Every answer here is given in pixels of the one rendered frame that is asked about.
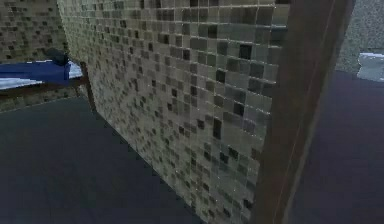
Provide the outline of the blue and white bed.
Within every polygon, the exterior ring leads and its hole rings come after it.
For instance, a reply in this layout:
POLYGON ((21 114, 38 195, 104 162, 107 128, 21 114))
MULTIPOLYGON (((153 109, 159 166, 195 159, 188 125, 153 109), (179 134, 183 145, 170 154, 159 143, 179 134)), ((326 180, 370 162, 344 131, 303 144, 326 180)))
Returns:
POLYGON ((92 111, 96 110, 88 69, 85 62, 67 61, 60 65, 55 60, 0 65, 0 79, 27 79, 55 85, 85 85, 92 111), (72 65, 80 68, 81 75, 70 77, 72 65))

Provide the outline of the white furniture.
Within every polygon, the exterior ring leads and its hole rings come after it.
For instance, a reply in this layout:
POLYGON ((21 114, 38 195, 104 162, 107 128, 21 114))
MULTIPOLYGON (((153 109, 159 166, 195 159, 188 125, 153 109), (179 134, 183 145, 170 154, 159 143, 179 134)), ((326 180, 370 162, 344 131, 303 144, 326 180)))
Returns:
POLYGON ((361 53, 358 57, 360 69, 357 77, 375 82, 384 82, 384 55, 361 53))

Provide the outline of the brown wooden door frame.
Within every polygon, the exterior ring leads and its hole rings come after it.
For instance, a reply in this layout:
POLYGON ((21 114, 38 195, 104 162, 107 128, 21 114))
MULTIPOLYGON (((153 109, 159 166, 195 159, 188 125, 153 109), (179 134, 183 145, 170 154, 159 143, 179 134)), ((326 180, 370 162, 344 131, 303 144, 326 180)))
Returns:
POLYGON ((356 0, 293 0, 249 224, 286 224, 356 0))

